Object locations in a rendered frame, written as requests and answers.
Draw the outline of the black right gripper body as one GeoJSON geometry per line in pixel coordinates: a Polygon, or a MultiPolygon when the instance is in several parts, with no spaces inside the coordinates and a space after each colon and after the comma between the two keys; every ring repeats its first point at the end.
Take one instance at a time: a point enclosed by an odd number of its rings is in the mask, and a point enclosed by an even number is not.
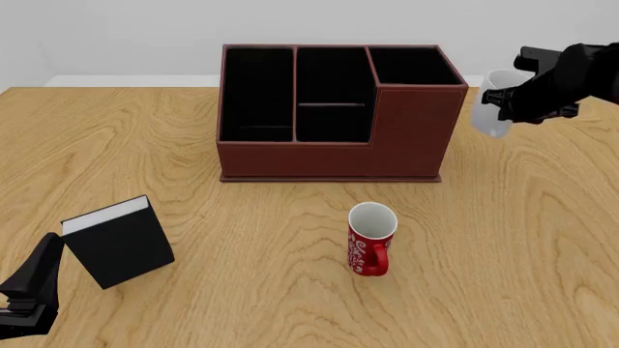
{"type": "Polygon", "coordinates": [[[514,60],[516,69],[532,72],[534,76],[513,92],[513,122],[541,124],[550,118],[574,118],[579,103],[559,95],[554,67],[560,52],[523,46],[514,60]]]}

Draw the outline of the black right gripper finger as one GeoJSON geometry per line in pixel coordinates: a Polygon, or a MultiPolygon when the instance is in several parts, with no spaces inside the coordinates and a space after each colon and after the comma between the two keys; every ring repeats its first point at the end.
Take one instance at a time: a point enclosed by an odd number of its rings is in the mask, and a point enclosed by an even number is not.
{"type": "Polygon", "coordinates": [[[499,121],[513,123],[542,123],[547,114],[544,85],[520,85],[505,89],[488,89],[483,93],[482,104],[499,107],[499,121]]]}

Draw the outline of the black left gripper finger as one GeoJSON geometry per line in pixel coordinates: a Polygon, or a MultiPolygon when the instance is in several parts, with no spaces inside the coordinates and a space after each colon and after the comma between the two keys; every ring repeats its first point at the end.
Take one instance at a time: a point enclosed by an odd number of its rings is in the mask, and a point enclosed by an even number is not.
{"type": "Polygon", "coordinates": [[[58,275],[64,241],[58,235],[45,235],[36,246],[36,267],[33,275],[37,303],[59,307],[58,275]]]}
{"type": "Polygon", "coordinates": [[[3,295],[37,295],[53,261],[53,234],[47,233],[29,257],[7,280],[0,284],[3,295]]]}

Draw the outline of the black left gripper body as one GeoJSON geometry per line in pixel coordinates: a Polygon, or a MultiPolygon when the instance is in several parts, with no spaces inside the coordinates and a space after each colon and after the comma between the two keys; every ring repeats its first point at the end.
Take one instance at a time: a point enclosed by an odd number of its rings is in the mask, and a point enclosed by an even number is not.
{"type": "Polygon", "coordinates": [[[58,315],[59,301],[56,290],[44,289],[39,295],[0,291],[8,304],[0,308],[0,336],[47,335],[58,315]]]}

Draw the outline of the white mug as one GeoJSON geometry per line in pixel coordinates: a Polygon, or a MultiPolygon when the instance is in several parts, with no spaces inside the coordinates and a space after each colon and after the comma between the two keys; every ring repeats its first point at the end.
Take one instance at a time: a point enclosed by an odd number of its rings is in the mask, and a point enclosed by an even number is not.
{"type": "Polygon", "coordinates": [[[515,69],[499,69],[486,74],[472,109],[472,125],[476,130],[492,138],[501,138],[507,134],[512,121],[498,119],[499,107],[482,103],[484,92],[488,89],[505,89],[519,86],[532,77],[515,69]]]}

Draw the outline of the red-brown desk caddy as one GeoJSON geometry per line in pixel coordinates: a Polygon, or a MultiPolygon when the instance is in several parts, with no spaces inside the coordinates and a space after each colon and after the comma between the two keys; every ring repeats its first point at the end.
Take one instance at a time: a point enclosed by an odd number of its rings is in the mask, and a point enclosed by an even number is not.
{"type": "Polygon", "coordinates": [[[468,86],[437,45],[226,45],[226,182],[438,182],[468,86]]]}

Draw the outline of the red patterned mug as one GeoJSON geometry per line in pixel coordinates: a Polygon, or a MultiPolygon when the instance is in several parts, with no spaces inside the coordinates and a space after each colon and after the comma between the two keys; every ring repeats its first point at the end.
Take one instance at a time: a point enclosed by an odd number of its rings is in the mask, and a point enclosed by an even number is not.
{"type": "Polygon", "coordinates": [[[348,266],[360,276],[383,276],[398,228],[396,214],[378,202],[362,202],[348,214],[348,266]]]}

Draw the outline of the black book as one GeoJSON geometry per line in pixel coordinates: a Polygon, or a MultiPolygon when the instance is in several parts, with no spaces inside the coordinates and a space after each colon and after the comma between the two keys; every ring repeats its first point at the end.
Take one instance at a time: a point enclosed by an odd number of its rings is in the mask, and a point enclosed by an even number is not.
{"type": "Polygon", "coordinates": [[[175,261],[148,196],[65,219],[62,238],[102,289],[175,261]]]}

